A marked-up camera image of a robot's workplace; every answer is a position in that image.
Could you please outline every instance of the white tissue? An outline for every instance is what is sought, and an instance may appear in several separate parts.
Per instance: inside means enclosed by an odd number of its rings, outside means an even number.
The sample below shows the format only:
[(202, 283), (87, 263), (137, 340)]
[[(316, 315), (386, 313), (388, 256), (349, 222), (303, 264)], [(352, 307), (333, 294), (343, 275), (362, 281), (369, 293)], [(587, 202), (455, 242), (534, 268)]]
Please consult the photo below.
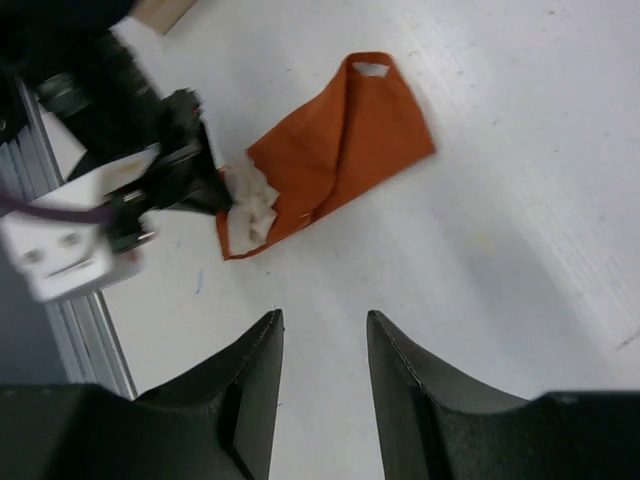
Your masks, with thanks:
[(227, 162), (224, 180), (234, 200), (227, 215), (229, 253), (244, 255), (267, 242), (276, 219), (273, 204), (280, 195), (246, 154)]

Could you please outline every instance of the orange cloth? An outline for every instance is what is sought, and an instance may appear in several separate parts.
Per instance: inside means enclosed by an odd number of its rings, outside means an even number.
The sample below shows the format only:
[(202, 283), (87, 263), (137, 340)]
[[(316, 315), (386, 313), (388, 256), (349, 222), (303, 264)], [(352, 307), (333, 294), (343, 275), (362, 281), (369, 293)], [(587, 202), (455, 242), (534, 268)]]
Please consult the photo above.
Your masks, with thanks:
[[(362, 64), (388, 67), (366, 75)], [(349, 55), (325, 89), (247, 150), (280, 192), (266, 245), (229, 255), (227, 216), (216, 218), (225, 259), (268, 248), (435, 152), (420, 108), (393, 59)]]

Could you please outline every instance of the white table surface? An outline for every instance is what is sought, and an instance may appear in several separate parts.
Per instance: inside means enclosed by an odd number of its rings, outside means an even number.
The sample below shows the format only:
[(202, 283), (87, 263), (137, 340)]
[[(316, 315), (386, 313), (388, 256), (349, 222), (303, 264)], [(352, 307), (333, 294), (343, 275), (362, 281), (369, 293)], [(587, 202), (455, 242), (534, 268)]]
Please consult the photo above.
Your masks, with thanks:
[[(221, 158), (357, 50), (395, 56), (439, 152), (259, 256), (161, 212), (105, 291), (140, 391), (286, 322), (272, 478), (383, 478), (365, 316), (495, 387), (640, 387), (640, 6), (631, 0), (200, 0), (121, 27), (163, 91), (194, 87)], [(63, 169), (78, 151), (51, 127)]]

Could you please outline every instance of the black cable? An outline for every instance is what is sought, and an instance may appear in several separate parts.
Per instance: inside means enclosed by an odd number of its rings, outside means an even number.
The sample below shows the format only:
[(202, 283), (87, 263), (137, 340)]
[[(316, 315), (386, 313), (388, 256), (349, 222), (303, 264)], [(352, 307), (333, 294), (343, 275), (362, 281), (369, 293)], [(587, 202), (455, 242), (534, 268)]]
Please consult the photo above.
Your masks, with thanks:
[(0, 191), (0, 208), (9, 212), (20, 212), (31, 217), (51, 220), (52, 222), (76, 223), (84, 225), (111, 225), (116, 217), (113, 208), (100, 206), (91, 210), (56, 208), (26, 203)]

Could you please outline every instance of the purple cable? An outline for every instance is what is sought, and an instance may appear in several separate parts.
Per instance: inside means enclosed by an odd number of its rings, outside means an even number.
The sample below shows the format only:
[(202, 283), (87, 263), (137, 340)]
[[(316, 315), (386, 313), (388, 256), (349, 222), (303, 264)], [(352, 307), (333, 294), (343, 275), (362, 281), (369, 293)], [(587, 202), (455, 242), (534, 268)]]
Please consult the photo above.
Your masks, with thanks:
[(53, 222), (109, 225), (115, 219), (115, 211), (109, 207), (96, 207), (91, 210), (73, 210), (38, 206), (26, 203), (3, 191), (0, 191), (0, 208), (6, 209), (9, 212), (16, 211)]

